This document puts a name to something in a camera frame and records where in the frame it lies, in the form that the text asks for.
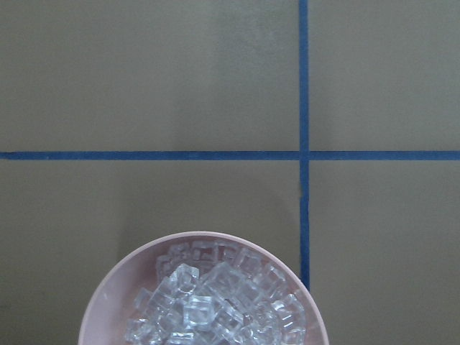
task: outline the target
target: clear acrylic block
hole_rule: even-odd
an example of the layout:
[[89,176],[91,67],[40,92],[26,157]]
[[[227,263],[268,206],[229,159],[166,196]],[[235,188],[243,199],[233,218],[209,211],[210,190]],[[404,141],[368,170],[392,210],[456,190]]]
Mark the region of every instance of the clear acrylic block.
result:
[[217,313],[213,326],[227,340],[232,340],[235,333],[243,326],[243,315],[229,303],[224,303]]
[[250,313],[252,320],[257,324],[258,328],[279,328],[280,326],[275,310],[266,302],[262,301],[255,305]]
[[258,339],[256,339],[256,330],[253,325],[248,325],[241,328],[238,334],[235,336],[235,343],[238,345],[260,345]]
[[200,276],[203,276],[203,275],[206,275],[206,273],[209,273],[216,265],[216,262],[212,262],[212,261],[188,260],[187,263],[193,267],[198,268],[198,270],[200,271]]
[[217,262],[217,244],[215,241],[193,241],[192,260]]
[[273,300],[279,288],[286,286],[285,275],[270,263],[262,268],[253,281],[269,300]]
[[222,309],[222,304],[225,302],[224,297],[215,294],[214,291],[210,290],[206,285],[198,287],[195,294],[212,297],[214,314],[217,314],[217,312]]
[[149,319],[155,319],[159,314],[169,310],[174,302],[175,286],[169,277],[165,277],[153,292],[143,314]]
[[197,335],[197,344],[200,344],[200,345],[207,345],[207,344],[212,344],[214,345],[216,343],[216,341],[218,341],[219,339],[221,339],[221,337],[219,337],[216,332],[215,332],[216,329],[210,329],[209,331],[199,331],[196,335]]
[[175,283],[178,289],[176,296],[190,295],[196,288],[200,270],[187,264],[180,264],[170,276],[170,280]]
[[238,254],[239,246],[224,240],[217,241],[216,243],[218,248],[218,260],[225,261],[231,265]]
[[247,277],[253,277],[262,268],[262,256],[247,248],[241,248],[235,257],[233,266],[241,270]]
[[203,284],[218,298],[225,299],[234,295],[244,278],[229,264],[221,262],[209,272]]
[[179,243],[179,244],[173,244],[168,249],[167,253],[173,258],[178,258],[178,259],[181,259],[181,260],[187,260],[191,256],[190,245],[187,242]]
[[262,299],[262,294],[257,285],[250,280],[246,280],[239,284],[234,298],[238,300],[241,310],[246,311]]
[[287,284],[281,284],[278,286],[272,293],[272,297],[269,299],[269,301],[272,303],[276,300],[280,300],[286,295],[289,295],[289,287]]
[[184,325],[206,330],[214,320],[214,300],[210,296],[192,295],[184,305]]
[[134,307],[138,311],[144,311],[152,294],[152,291],[142,288],[134,299]]
[[281,300],[272,303],[276,312],[282,334],[287,334],[293,329],[305,328],[305,310],[298,299],[293,295],[286,295]]
[[191,332],[172,332],[165,345],[195,345],[195,335]]
[[212,345],[235,345],[235,342],[227,339],[217,339],[212,343]]
[[303,327],[295,327],[282,335],[283,345],[303,345],[306,330]]
[[173,273],[173,257],[170,255],[160,255],[155,263],[157,270],[157,281],[161,282],[164,277],[169,277]]
[[124,338],[135,345],[161,344],[160,333],[147,319],[128,320],[128,326]]
[[177,328],[182,328],[183,316],[174,309],[170,309],[165,313],[158,316],[156,320],[157,325],[160,327],[161,333],[168,335]]

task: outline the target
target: blue tape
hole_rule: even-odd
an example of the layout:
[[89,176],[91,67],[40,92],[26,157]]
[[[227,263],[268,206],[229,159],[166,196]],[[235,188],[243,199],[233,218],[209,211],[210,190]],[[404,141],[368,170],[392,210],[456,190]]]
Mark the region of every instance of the blue tape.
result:
[[4,160],[299,160],[297,151],[0,152]]
[[310,160],[460,160],[460,151],[310,151]]
[[308,2],[299,1],[299,130],[300,130],[300,278],[310,289],[310,200],[308,138]]
[[[3,160],[460,160],[460,151],[19,151]],[[305,172],[301,176],[308,186]]]

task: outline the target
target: pink bowl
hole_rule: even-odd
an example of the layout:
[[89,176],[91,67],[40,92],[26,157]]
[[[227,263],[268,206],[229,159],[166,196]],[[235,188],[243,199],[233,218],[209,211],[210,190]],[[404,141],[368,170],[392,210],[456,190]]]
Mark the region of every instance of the pink bowl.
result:
[[134,311],[133,300],[142,287],[156,285],[155,260],[171,244],[198,239],[225,239],[259,252],[278,266],[305,308],[308,321],[305,345],[328,345],[323,319],[310,293],[288,266],[273,254],[245,239],[209,231],[190,231],[161,237],[134,250],[102,280],[93,294],[80,328],[78,345],[122,345],[127,319]]

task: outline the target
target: blue line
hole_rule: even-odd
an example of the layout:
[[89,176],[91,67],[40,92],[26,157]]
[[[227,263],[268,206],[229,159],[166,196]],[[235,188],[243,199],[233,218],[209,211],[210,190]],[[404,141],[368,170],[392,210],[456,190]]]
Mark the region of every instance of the blue line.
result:
[[297,151],[0,152],[4,160],[298,160]]
[[310,151],[310,160],[460,160],[460,151]]
[[300,278],[310,289],[310,199],[308,138],[308,1],[299,1],[299,127],[300,127]]
[[460,151],[19,151],[0,152],[0,159],[300,160],[301,166],[305,168],[308,161],[312,160],[460,160]]

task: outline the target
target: tile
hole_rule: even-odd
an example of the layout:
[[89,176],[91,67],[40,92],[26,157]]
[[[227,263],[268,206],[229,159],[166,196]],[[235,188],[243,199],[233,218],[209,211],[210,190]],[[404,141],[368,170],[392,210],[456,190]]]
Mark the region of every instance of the tile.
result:
[[296,1],[4,1],[0,150],[296,150]]
[[313,162],[311,289],[332,344],[457,344],[460,162]]
[[297,162],[0,161],[2,344],[75,343],[125,255],[181,231],[248,239],[299,271]]
[[312,150],[460,150],[460,3],[310,0]]

